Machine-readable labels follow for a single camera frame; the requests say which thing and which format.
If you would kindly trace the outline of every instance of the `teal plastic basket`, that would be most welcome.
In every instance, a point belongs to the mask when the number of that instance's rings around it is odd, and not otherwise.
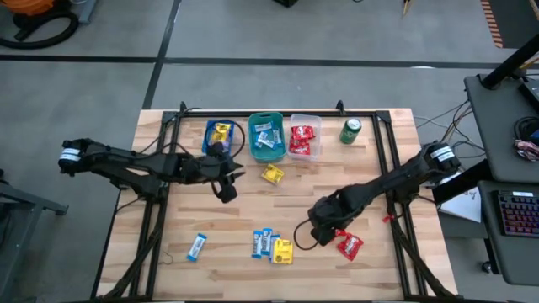
[[[254,125],[261,125],[268,122],[273,122],[274,128],[279,128],[280,138],[283,140],[282,146],[276,147],[274,150],[267,146],[262,148],[256,147],[257,133],[254,131]],[[251,155],[257,162],[267,163],[267,162],[278,162],[285,157],[286,154],[286,141],[285,141],[285,132],[283,131],[283,115],[281,113],[258,113],[252,114],[249,116],[248,120],[248,135],[249,135],[249,149],[251,150]],[[270,134],[268,137],[269,140],[273,141],[273,134]]]

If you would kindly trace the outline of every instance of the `yellow snack package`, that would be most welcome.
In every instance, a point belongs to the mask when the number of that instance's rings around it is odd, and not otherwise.
[[[228,133],[232,128],[232,125],[227,123],[216,123],[216,131],[221,133]]]
[[[219,132],[214,130],[213,134],[211,134],[211,142],[226,142],[228,139],[228,132]]]
[[[285,172],[281,171],[275,165],[268,164],[268,167],[264,170],[262,178],[270,181],[271,183],[277,185],[280,180],[285,176]]]
[[[277,239],[274,244],[272,263],[292,264],[293,245],[289,240]]]

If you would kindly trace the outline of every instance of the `red candy package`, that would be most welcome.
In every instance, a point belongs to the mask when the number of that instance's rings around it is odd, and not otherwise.
[[[299,142],[298,145],[295,145],[293,142],[294,140],[291,140],[290,142],[290,152],[298,154],[298,155],[311,155],[311,145],[309,142]]]
[[[346,237],[341,243],[337,244],[337,249],[350,261],[354,261],[355,256],[360,251],[363,241],[359,237],[352,235],[349,232],[337,230],[336,237]]]
[[[292,127],[293,140],[311,140],[312,138],[314,138],[314,129],[312,126],[302,125]]]

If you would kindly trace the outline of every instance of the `blue basket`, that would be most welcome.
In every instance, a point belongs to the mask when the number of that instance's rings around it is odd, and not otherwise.
[[[274,129],[279,128],[280,138],[283,141],[281,146],[271,149],[268,146],[262,146],[262,148],[256,147],[257,132],[254,131],[255,125],[261,125],[268,122],[273,122]],[[248,135],[249,135],[249,149],[251,155],[257,162],[278,162],[285,157],[286,144],[285,144],[285,132],[283,131],[283,115],[281,113],[258,113],[251,114],[248,120]],[[269,140],[273,139],[273,133],[268,136]]]
[[[216,123],[229,123],[232,125],[232,127],[228,131],[228,151],[226,152],[226,154],[230,156],[232,150],[232,138],[234,137],[234,126],[236,126],[231,120],[208,120],[204,130],[205,138],[204,142],[202,142],[202,152],[206,153],[208,144],[211,140],[211,133],[216,128]]]

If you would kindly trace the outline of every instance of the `hose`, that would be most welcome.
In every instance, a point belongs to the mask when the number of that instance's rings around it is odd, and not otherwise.
[[[15,50],[38,50],[49,46],[57,45],[67,39],[69,39],[78,29],[78,16],[69,10],[52,11],[44,13],[42,15],[28,18],[27,24],[25,24],[21,31],[15,35],[15,39],[18,41],[10,41],[0,38],[0,45]],[[50,22],[51,20],[58,18],[68,18],[69,25],[60,34],[40,41],[34,42],[22,42],[34,33],[41,25]]]

